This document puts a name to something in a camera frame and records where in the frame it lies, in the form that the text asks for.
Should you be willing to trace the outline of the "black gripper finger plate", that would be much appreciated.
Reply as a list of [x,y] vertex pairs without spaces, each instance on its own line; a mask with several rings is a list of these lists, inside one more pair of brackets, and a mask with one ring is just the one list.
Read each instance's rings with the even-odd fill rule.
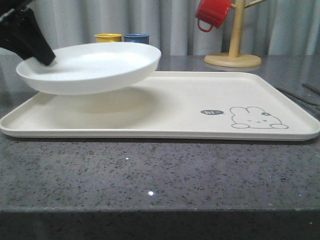
[[0,18],[0,47],[23,60],[34,57],[46,66],[56,58],[29,7],[13,9]]

